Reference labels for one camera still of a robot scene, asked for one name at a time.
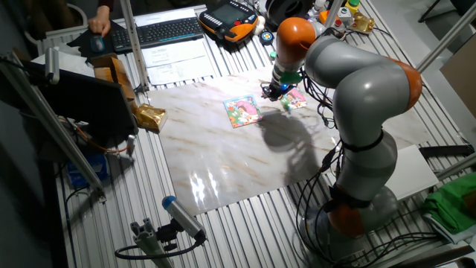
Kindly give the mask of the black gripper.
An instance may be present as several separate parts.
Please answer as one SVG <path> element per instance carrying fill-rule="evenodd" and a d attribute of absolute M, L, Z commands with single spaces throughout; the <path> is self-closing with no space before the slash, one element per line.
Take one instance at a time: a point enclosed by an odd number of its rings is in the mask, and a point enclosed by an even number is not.
<path fill-rule="evenodd" d="M 281 84 L 274 80 L 271 82 L 262 82 L 262 94 L 263 100 L 278 101 L 285 94 L 291 90 L 291 86 L 287 83 Z"/>

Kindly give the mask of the person right hand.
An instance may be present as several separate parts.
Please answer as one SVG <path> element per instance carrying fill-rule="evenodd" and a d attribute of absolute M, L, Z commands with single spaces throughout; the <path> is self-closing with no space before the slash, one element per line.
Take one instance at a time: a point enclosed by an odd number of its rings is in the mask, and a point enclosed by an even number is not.
<path fill-rule="evenodd" d="M 97 14 L 89 20 L 89 30 L 93 34 L 100 34 L 102 37 L 107 35 L 111 29 L 110 8 L 106 5 L 99 6 Z"/>

